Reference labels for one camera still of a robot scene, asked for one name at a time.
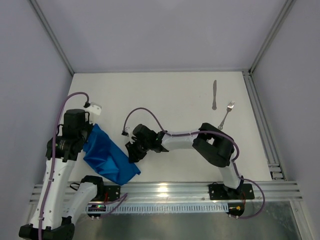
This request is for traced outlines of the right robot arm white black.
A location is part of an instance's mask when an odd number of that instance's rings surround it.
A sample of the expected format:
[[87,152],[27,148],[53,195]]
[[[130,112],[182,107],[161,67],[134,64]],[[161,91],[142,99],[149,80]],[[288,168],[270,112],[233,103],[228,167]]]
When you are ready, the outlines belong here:
[[122,135],[129,138],[125,147],[130,163],[139,162],[148,151],[195,150],[209,164],[217,167],[222,176],[222,183],[208,185],[211,200],[245,201],[255,198],[252,185],[245,183],[233,161],[239,155],[233,138],[209,123],[203,123],[198,130],[183,133],[155,132],[139,124],[132,132],[123,130]]

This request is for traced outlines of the blue cloth napkin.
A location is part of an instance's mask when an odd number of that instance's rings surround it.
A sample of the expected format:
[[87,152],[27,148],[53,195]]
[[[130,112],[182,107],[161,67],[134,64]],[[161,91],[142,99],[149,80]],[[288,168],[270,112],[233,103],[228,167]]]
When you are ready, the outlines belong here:
[[125,185],[141,171],[110,139],[98,124],[83,145],[84,161],[100,176],[117,185]]

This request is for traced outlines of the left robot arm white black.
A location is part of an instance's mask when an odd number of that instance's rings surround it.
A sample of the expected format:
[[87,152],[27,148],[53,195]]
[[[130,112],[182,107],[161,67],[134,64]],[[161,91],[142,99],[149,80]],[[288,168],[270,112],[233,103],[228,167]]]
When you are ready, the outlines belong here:
[[35,212],[19,229],[24,240],[71,240],[75,224],[87,205],[100,201],[106,193],[102,177],[86,175],[78,190],[65,202],[67,183],[78,154],[92,133],[95,120],[101,114],[99,106],[69,109],[64,113],[54,137],[47,143],[46,171]]

